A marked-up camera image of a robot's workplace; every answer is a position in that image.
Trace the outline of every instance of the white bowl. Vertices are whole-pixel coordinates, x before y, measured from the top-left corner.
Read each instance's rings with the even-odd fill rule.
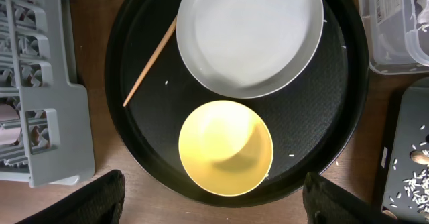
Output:
[[[322,0],[182,0],[182,59],[206,88],[227,97],[268,95],[311,61],[323,29]]]

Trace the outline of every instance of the yellow bowl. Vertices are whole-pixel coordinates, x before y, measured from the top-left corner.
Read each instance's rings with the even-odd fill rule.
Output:
[[[183,124],[179,153],[189,177],[201,188],[234,197],[261,184],[273,162],[273,142],[262,119],[232,101],[214,101]]]

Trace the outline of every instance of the black tray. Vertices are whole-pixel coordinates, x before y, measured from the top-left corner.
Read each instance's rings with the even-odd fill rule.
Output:
[[[176,16],[180,1],[125,0],[109,39],[105,67],[109,110],[137,162],[168,188],[222,207],[278,200],[299,189],[307,172],[325,170],[356,128],[367,94],[367,42],[352,1],[324,0],[327,23],[319,48],[294,82],[266,97],[229,99],[258,113],[274,144],[268,179],[240,197],[219,197],[202,190],[181,165],[178,136],[184,120],[200,105],[228,98],[205,89],[192,77],[182,62],[175,35],[129,106],[122,107]]]

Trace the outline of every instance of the wooden stick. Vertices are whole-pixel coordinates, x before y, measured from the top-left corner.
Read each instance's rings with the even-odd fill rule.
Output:
[[[176,30],[176,23],[177,23],[177,16],[176,16],[176,18],[174,18],[173,23],[168,28],[166,34],[163,36],[160,44],[156,48],[154,54],[152,54],[152,57],[149,59],[149,62],[146,64],[146,66],[143,69],[143,71],[141,72],[139,78],[134,83],[133,88],[131,89],[131,91],[128,94],[128,97],[126,98],[125,102],[123,103],[124,107],[127,106],[128,102],[131,100],[131,98],[133,97],[134,93],[139,88],[141,82],[143,81],[143,79],[145,78],[145,76],[147,75],[147,73],[149,72],[150,68],[154,65],[154,63],[155,63],[156,59],[158,58],[158,56],[160,55],[162,49],[164,49],[164,46],[166,46],[168,40],[170,39],[170,37],[172,37],[172,34],[173,34],[174,30]]]

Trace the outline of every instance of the bowl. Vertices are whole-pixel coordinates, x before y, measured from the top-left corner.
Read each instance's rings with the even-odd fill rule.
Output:
[[[180,55],[194,78],[227,97],[262,97],[311,61],[323,29],[322,0],[182,0]]]
[[[179,153],[189,177],[224,197],[258,187],[273,161],[273,142],[262,119],[232,101],[214,101],[193,111],[179,137]]]

